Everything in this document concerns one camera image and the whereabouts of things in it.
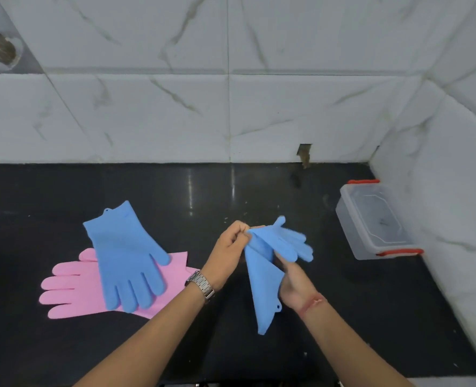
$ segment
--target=wristwatch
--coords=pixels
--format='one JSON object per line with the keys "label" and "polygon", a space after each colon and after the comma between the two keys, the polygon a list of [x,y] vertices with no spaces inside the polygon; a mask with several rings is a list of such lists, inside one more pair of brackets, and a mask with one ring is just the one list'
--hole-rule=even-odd
{"label": "wristwatch", "polygon": [[209,299],[211,299],[215,294],[215,291],[213,290],[213,288],[211,288],[209,282],[198,270],[188,277],[184,286],[188,286],[190,282],[194,282],[196,285],[199,286],[200,290],[202,291],[202,294],[206,299],[206,302],[208,302]]}

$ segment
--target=container lid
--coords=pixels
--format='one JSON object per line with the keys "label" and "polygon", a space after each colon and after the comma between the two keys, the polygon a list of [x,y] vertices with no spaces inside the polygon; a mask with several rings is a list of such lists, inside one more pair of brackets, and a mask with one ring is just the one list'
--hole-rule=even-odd
{"label": "container lid", "polygon": [[388,250],[418,248],[397,218],[388,190],[382,184],[347,184],[340,188],[340,193],[365,248],[370,252],[382,254]]}

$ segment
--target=red thread bracelet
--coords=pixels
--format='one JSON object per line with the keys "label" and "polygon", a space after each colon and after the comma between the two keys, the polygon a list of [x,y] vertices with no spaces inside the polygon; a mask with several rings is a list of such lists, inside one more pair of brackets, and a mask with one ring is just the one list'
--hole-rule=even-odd
{"label": "red thread bracelet", "polygon": [[305,313],[313,306],[316,306],[319,303],[322,303],[327,300],[325,299],[324,296],[322,296],[320,293],[315,294],[311,299],[309,299],[306,304],[299,310],[297,313],[299,316],[302,317],[305,315]]}

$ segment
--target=black countertop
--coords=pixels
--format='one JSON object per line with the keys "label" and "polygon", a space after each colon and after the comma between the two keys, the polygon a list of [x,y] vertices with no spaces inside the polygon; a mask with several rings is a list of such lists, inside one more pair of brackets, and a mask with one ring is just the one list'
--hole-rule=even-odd
{"label": "black countertop", "polygon": [[[129,200],[168,252],[203,266],[234,220],[307,235],[300,262],[317,289],[406,377],[476,375],[476,354],[420,257],[355,260],[334,211],[364,164],[0,165],[0,387],[71,385],[146,319],[119,312],[51,320],[38,304],[55,264],[90,241],[82,222]],[[240,264],[198,316],[164,382],[324,380],[333,372],[297,316],[284,307],[257,334],[247,269]]]}

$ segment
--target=hand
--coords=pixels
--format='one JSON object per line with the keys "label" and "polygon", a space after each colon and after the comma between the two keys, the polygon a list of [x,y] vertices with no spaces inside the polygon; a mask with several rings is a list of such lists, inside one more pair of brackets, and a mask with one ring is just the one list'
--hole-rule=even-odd
{"label": "hand", "polygon": [[222,289],[238,266],[241,252],[251,238],[251,235],[245,233],[249,229],[247,224],[235,221],[216,241],[209,259],[200,271],[215,291]]}
{"label": "hand", "polygon": [[275,256],[281,261],[285,271],[279,289],[281,300],[298,313],[318,291],[299,265],[295,262],[288,262],[277,252]]}

